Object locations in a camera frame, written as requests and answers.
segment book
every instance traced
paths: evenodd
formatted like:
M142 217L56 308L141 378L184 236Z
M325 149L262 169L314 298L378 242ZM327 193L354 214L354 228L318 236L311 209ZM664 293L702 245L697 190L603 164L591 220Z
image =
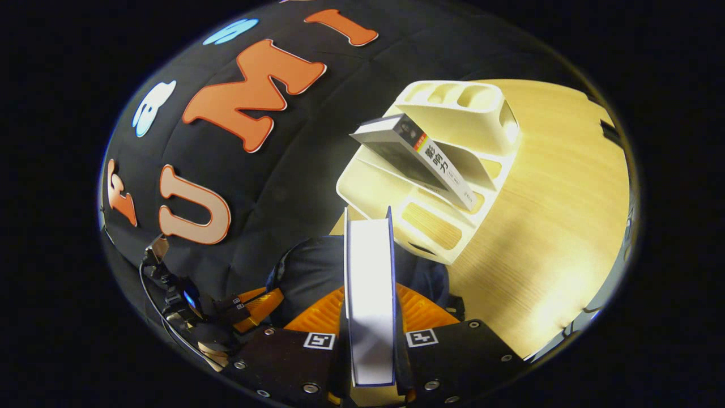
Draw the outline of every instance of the book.
M354 387L395 384L395 254L387 218L350 221L344 212L345 313Z
M469 211L476 204L473 190L443 150L404 113L364 122L350 136L451 203Z

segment cloud shape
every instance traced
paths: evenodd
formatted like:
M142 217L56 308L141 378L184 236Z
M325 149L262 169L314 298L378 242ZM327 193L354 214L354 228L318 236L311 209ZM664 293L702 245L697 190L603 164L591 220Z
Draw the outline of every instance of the cloud shape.
M234 39L244 31L247 31L250 28L254 27L255 25L257 25L258 22L259 20L256 18L243 18L239 21L231 23L230 25L227 25L226 27L222 28L221 30L217 31L216 33L212 34L212 36L204 40L203 45L208 45L211 43L214 43L214 45L223 44L229 40Z
M142 137L149 131L159 107L166 102L166 99L169 99L175 87L176 81L170 83L159 82L146 94L146 97L136 109L133 122L131 122L131 125L136 128L137 137Z

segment desk organizer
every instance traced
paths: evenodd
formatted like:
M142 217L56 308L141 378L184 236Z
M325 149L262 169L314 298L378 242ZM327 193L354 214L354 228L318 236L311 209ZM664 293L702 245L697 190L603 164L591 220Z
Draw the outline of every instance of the desk organizer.
M336 185L367 219L392 209L394 239L422 258L450 265L471 241L508 177L521 144L518 123L501 89L487 83L418 81L383 117L405 113L444 151L476 195L468 211L403 176L360 146Z

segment black bracket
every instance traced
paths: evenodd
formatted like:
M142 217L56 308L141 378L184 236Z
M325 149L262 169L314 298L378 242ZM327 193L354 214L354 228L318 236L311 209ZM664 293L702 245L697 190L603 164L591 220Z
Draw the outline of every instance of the black bracket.
M260 326L222 375L243 387L293 407L330 407L328 378L338 336Z
M528 367L481 320L405 333L415 399L406 407L465 403Z

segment orange letter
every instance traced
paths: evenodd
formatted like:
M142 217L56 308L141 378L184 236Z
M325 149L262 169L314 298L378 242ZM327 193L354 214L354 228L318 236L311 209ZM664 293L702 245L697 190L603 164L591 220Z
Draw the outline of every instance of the orange letter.
M181 197L205 207L211 215L211 219L206 225L196 224L173 215L166 205L162 205L159 208L159 227L164 235L178 235L187 240L207 245L215 244L226 237L231 223L231 214L229 206L219 194L176 176L174 168L170 164L161 170L159 190L164 198L172 195Z
M244 150L256 152L272 131L269 116L259 119L238 112L250 110L284 110L284 100L272 78L282 81L287 93L304 92L327 70L322 62L308 62L261 40L242 51L236 64L244 76L242 82L219 83L202 88L186 106L183 122L196 119L214 123L244 141Z
M340 15L339 10L327 9L316 12L304 19L305 23L322 23L338 33L346 36L350 45L363 46L378 38L374 30L360 27L356 22Z
M133 198L130 193L122 196L123 181L118 174L113 174L116 170L116 162L111 159L108 161L107 183L108 183L108 205L111 209L118 210L119 213L126 216L134 227L138 226L136 222L136 210L133 208Z

